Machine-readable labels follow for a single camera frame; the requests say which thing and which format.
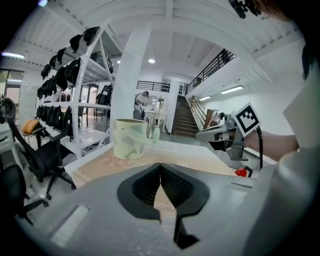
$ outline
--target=stair railing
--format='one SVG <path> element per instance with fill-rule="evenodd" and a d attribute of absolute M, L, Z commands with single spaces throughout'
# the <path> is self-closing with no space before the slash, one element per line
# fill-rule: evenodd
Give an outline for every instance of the stair railing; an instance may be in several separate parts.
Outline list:
<path fill-rule="evenodd" d="M 170 92 L 170 83 L 152 82 L 152 81 L 138 81 L 136 84 L 137 89 L 148 91 L 161 91 L 164 93 Z"/>
<path fill-rule="evenodd" d="M 192 96 L 189 98 L 189 101 L 191 102 L 190 104 L 190 109 L 193 113 L 196 114 L 196 116 L 199 118 L 201 124 L 203 125 L 203 128 L 205 128 L 205 124 L 206 124 L 206 120 L 207 120 L 207 114 L 205 114 L 204 110 L 202 109 L 202 107 L 200 106 L 200 104 L 196 101 L 195 96 Z"/>
<path fill-rule="evenodd" d="M 190 93 L 194 88 L 200 85 L 208 77 L 213 75 L 219 69 L 221 69 L 228 62 L 236 57 L 231 51 L 223 49 L 219 54 L 196 76 L 196 78 L 189 83 L 185 90 L 185 94 Z"/>

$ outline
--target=fluorescent light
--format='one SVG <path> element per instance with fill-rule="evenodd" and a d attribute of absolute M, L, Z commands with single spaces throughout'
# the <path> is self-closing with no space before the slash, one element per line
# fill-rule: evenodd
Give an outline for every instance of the fluorescent light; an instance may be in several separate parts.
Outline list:
<path fill-rule="evenodd" d="M 22 83 L 22 80 L 18 80 L 18 79 L 7 79 L 7 82 L 13 82 L 13 83 Z"/>
<path fill-rule="evenodd" d="M 221 94 L 228 94 L 228 93 L 231 93 L 231 92 L 234 92 L 234 91 L 238 91 L 238 90 L 241 90 L 243 89 L 244 87 L 242 85 L 239 85 L 239 86 L 236 86 L 236 87 L 233 87 L 231 89 L 228 89 L 228 90 L 223 90 L 221 92 Z"/>
<path fill-rule="evenodd" d="M 2 56 L 7 56 L 7 57 L 15 57 L 15 58 L 20 58 L 20 59 L 24 59 L 25 56 L 21 55 L 21 54 L 17 54 L 17 53 L 12 53 L 12 52 L 3 52 L 1 53 Z"/>
<path fill-rule="evenodd" d="M 210 96 L 207 96 L 207 97 L 199 99 L 199 101 L 204 101 L 204 100 L 207 100 L 207 99 L 210 99 L 210 98 L 211 98 Z"/>
<path fill-rule="evenodd" d="M 42 6 L 42 7 L 45 7 L 47 3 L 48 3 L 48 0 L 40 0 L 40 1 L 38 2 L 38 5 L 40 5 L 40 6 Z"/>

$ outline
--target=black mesh chair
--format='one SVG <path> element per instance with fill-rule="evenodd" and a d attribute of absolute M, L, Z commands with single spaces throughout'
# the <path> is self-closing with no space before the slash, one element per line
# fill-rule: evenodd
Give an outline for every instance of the black mesh chair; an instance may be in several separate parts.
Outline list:
<path fill-rule="evenodd" d="M 37 150 L 34 150 L 22 137 L 13 120 L 6 116 L 4 118 L 10 126 L 13 137 L 16 137 L 25 150 L 25 152 L 22 153 L 28 162 L 30 171 L 38 178 L 40 182 L 43 181 L 43 178 L 52 176 L 46 190 L 46 198 L 51 200 L 52 197 L 49 195 L 50 189 L 57 178 L 69 183 L 71 188 L 75 190 L 75 184 L 62 175 L 65 171 L 63 168 L 62 159 L 71 153 L 68 149 L 60 144 L 60 140 L 67 135 L 67 130 L 58 136 L 51 138 L 48 143 L 42 145 Z"/>
<path fill-rule="evenodd" d="M 31 225 L 32 221 L 28 218 L 27 213 L 43 204 L 48 207 L 49 204 L 39 199 L 24 206 L 26 198 L 26 181 L 22 170 L 15 164 L 0 172 L 0 197 L 2 198 L 5 211 L 12 215 L 18 215 L 20 218 L 27 220 Z"/>

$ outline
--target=staircase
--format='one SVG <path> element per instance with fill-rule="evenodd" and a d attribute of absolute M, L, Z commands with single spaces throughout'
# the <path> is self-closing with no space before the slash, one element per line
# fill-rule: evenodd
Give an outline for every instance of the staircase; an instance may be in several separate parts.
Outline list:
<path fill-rule="evenodd" d="M 176 104 L 179 105 L 178 111 L 174 118 L 175 123 L 174 135 L 181 135 L 187 137 L 196 137 L 199 131 L 195 118 L 190 110 L 190 107 L 184 96 L 178 96 Z"/>

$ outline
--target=black railing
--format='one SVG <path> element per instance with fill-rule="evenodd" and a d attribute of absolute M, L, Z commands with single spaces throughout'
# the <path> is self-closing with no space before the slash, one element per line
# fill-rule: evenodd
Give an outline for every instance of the black railing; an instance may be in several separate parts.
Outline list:
<path fill-rule="evenodd" d="M 146 91 L 161 91 L 168 93 L 170 91 L 170 83 L 138 81 L 136 88 Z"/>
<path fill-rule="evenodd" d="M 223 49 L 205 68 L 201 71 L 196 78 L 189 83 L 186 93 L 190 93 L 194 88 L 201 84 L 208 77 L 213 75 L 229 61 L 233 60 L 236 57 L 231 51 Z"/>

